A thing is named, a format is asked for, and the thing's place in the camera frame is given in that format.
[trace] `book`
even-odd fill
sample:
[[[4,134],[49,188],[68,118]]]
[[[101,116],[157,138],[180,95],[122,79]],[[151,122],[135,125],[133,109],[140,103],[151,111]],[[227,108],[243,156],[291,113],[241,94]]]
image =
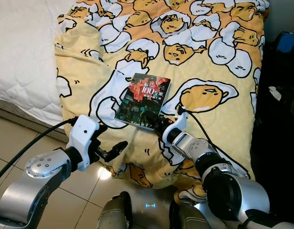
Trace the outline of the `book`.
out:
[[[154,127],[148,122],[145,112],[151,111],[157,116],[160,114],[169,86],[168,78],[136,73],[116,112],[115,119],[153,130]]]

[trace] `black cable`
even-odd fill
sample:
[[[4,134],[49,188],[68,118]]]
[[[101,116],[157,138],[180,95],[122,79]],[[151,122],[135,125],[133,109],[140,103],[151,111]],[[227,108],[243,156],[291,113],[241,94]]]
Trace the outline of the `black cable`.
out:
[[[213,142],[211,141],[210,137],[208,136],[208,134],[206,133],[206,131],[204,130],[202,124],[200,123],[200,121],[194,116],[194,114],[191,111],[186,110],[187,113],[189,113],[191,115],[191,117],[198,123],[199,127],[201,128],[201,130],[203,131],[204,135],[207,138],[207,141],[214,146]]]
[[[29,142],[16,156],[14,156],[13,159],[10,160],[10,162],[5,165],[5,167],[0,171],[0,178],[4,175],[4,173],[10,168],[10,166],[13,165],[14,162],[16,162],[20,156],[22,156],[30,147],[32,147],[33,144],[35,144],[37,141],[39,141],[41,138],[43,138],[46,134],[48,134],[49,132],[57,129],[58,127],[70,123],[72,125],[75,124],[75,122],[77,121],[78,117],[75,118],[71,118],[68,120],[65,120],[51,128],[49,128],[48,130],[44,131],[42,134],[40,134],[39,136],[37,136],[35,139],[33,139],[31,142]]]

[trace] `white mattress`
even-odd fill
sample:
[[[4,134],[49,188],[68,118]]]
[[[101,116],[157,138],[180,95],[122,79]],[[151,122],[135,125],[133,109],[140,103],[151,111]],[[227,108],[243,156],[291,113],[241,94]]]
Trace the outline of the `white mattress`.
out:
[[[0,0],[0,99],[55,125],[62,121],[53,40],[74,0]]]

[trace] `tile floor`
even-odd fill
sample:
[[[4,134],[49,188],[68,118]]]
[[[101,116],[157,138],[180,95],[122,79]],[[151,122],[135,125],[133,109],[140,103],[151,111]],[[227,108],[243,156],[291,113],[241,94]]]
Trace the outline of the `tile floor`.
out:
[[[0,117],[0,170],[39,133]],[[44,137],[32,146],[0,179],[0,198],[33,156],[50,152],[65,143]],[[49,198],[38,229],[95,229],[105,203],[128,191],[132,199],[134,229],[169,228],[169,205],[173,191],[145,189],[126,180],[112,179],[98,164],[84,172],[76,171]],[[156,204],[156,208],[146,208]]]

